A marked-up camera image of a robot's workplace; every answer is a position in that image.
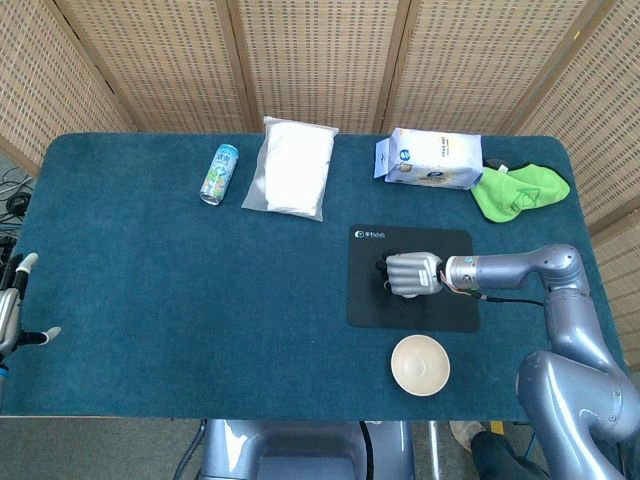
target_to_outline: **drink can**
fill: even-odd
[[[220,145],[200,189],[200,198],[203,201],[210,205],[218,205],[222,201],[236,163],[238,163],[238,149],[226,143]]]

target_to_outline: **black mouse pad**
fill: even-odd
[[[349,230],[347,320],[356,327],[475,332],[478,301],[442,289],[434,295],[403,298],[385,290],[376,261],[384,252],[432,252],[446,259],[473,253],[463,230],[354,225]]]

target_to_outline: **white package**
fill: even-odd
[[[242,208],[322,221],[337,128],[264,117],[265,140]]]
[[[482,178],[480,135],[396,128],[376,144],[374,178],[468,190]]]

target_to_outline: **white ceramic bowl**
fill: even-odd
[[[445,349],[426,335],[400,340],[391,355],[391,372],[405,391],[426,397],[442,390],[449,380],[451,366]]]

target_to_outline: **wicker screen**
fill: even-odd
[[[423,0],[385,129],[497,133],[583,4]]]
[[[239,6],[260,115],[373,130],[397,1]]]
[[[640,369],[640,218],[596,245],[595,252],[625,360]]]
[[[640,194],[640,4],[620,0],[524,124],[569,150],[587,223]]]
[[[240,131],[236,82],[214,0],[59,0],[145,130]]]
[[[62,133],[129,130],[91,68],[44,2],[0,1],[0,141],[29,171]]]

